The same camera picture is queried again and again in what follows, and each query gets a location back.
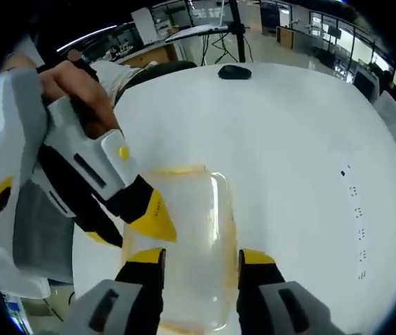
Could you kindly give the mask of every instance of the window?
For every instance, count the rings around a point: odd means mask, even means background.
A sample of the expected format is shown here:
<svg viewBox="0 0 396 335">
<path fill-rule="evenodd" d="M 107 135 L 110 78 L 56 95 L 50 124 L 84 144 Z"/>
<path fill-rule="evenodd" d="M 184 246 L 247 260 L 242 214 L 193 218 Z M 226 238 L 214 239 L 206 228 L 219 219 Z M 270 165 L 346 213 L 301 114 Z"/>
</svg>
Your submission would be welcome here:
<svg viewBox="0 0 396 335">
<path fill-rule="evenodd" d="M 324 31 L 323 39 L 331 42 L 332 44 L 336 44 L 336 38 L 328 34 L 330 26 L 334 28 L 336 27 L 336 19 L 327 15 L 322 15 L 322 30 Z"/>
<path fill-rule="evenodd" d="M 353 27 L 349 24 L 339 22 L 340 38 L 337 39 L 336 44 L 345 49 L 347 54 L 351 53 L 353 47 Z"/>
<path fill-rule="evenodd" d="M 368 64 L 372 60 L 372 48 L 355 36 L 353 56 L 351 58 L 354 61 L 362 61 Z"/>
<path fill-rule="evenodd" d="M 291 23 L 291 7 L 279 4 L 280 8 L 280 25 L 282 27 L 289 27 Z"/>
<path fill-rule="evenodd" d="M 390 65 L 388 65 L 384 58 L 379 56 L 376 52 L 373 53 L 372 62 L 376 63 L 376 65 L 379 66 L 382 71 L 390 71 Z"/>
<path fill-rule="evenodd" d="M 320 36 L 322 30 L 322 15 L 319 13 L 311 13 L 311 34 Z"/>
</svg>

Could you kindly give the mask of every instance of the ceiling light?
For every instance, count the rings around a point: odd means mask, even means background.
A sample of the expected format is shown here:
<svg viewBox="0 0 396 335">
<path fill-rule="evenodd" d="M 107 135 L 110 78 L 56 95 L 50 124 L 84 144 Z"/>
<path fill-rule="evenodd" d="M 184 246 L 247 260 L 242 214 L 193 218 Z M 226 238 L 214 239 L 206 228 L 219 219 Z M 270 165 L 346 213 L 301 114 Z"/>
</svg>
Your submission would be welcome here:
<svg viewBox="0 0 396 335">
<path fill-rule="evenodd" d="M 102 31 L 108 30 L 108 29 L 112 29 L 115 28 L 117 25 L 115 26 L 111 26 L 111 27 L 107 27 L 107 28 L 103 28 L 97 31 L 94 31 L 93 33 L 88 33 L 87 35 L 84 35 L 83 37 L 77 38 L 76 40 L 73 40 L 72 42 L 67 43 L 66 45 L 63 45 L 62 47 L 60 47 L 59 49 L 57 49 L 57 52 L 60 52 L 63 49 L 66 49 L 67 47 L 71 46 L 72 44 L 75 44 L 77 42 L 80 42 L 81 40 L 84 40 L 85 38 L 88 38 L 90 36 L 93 36 L 95 34 L 101 33 Z"/>
</svg>

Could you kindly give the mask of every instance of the desk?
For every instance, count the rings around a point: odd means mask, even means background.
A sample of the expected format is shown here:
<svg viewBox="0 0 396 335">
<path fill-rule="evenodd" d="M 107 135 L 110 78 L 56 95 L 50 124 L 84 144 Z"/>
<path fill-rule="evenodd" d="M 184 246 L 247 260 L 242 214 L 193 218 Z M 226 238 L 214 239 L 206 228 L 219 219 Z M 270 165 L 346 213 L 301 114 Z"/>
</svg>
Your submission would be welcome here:
<svg viewBox="0 0 396 335">
<path fill-rule="evenodd" d="M 181 46 L 177 43 L 157 42 L 117 59 L 115 63 L 130 65 L 133 68 L 144 68 L 151 61 L 162 64 L 182 60 L 182 58 Z"/>
<path fill-rule="evenodd" d="M 271 255 L 341 330 L 366 334 L 396 299 L 395 141 L 353 85 L 292 66 L 244 66 L 250 80 L 223 81 L 215 65 L 125 92 L 115 112 L 131 152 L 142 171 L 206 164 L 223 173 L 238 248 Z M 360 203 L 365 245 L 351 198 Z M 119 266 L 119 252 L 87 239 L 75 230 L 77 296 Z M 230 319 L 224 334 L 237 334 L 236 314 Z"/>
</svg>

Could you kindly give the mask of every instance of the sticker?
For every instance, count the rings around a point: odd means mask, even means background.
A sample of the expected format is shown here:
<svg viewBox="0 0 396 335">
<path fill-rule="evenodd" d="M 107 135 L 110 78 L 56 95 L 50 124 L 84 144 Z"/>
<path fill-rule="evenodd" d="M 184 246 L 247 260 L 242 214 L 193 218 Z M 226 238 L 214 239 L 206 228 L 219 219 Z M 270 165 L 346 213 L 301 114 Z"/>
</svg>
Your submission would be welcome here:
<svg viewBox="0 0 396 335">
<path fill-rule="evenodd" d="M 369 278 L 367 271 L 367 210 L 360 199 L 360 186 L 354 175 L 354 167 L 345 156 L 339 155 L 339 178 L 344 185 L 345 197 L 349 202 L 353 236 L 355 239 L 354 258 L 356 263 L 356 279 L 365 281 Z"/>
</svg>

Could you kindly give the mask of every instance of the glass wall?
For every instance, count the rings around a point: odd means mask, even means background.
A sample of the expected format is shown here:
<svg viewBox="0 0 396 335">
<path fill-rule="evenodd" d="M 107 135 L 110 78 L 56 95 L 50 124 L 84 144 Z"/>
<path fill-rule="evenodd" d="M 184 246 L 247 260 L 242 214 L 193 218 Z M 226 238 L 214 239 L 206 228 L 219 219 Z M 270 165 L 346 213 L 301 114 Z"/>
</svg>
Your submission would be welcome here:
<svg viewBox="0 0 396 335">
<path fill-rule="evenodd" d="M 280 10 L 280 12 L 279 12 L 280 26 L 292 28 L 292 26 L 291 26 L 292 7 L 290 5 L 287 5 L 282 2 L 273 1 L 273 0 L 264 0 L 264 1 L 261 1 L 261 3 L 269 3 L 271 5 L 276 5 Z"/>
<path fill-rule="evenodd" d="M 191 27 L 193 22 L 189 8 L 184 1 L 169 1 L 160 3 L 150 8 L 151 15 L 156 23 L 169 22 L 169 25 L 179 27 Z"/>
<path fill-rule="evenodd" d="M 198 26 L 201 24 L 218 24 L 221 18 L 221 5 L 222 1 L 190 1 L 187 0 L 188 7 L 192 16 L 193 25 Z M 228 1 L 224 1 L 223 8 L 223 21 L 231 21 L 232 12 Z"/>
<path fill-rule="evenodd" d="M 325 43 L 328 43 L 328 48 L 324 47 L 324 49 L 334 52 L 341 62 L 348 64 L 347 68 L 350 68 L 351 61 L 363 66 L 373 62 L 381 70 L 393 71 L 391 65 L 383 56 L 382 49 L 377 47 L 377 45 L 381 45 L 378 38 L 335 17 L 312 11 L 309 12 L 309 15 L 311 35 L 321 37 Z M 340 36 L 329 34 L 336 29 L 340 30 Z"/>
</svg>

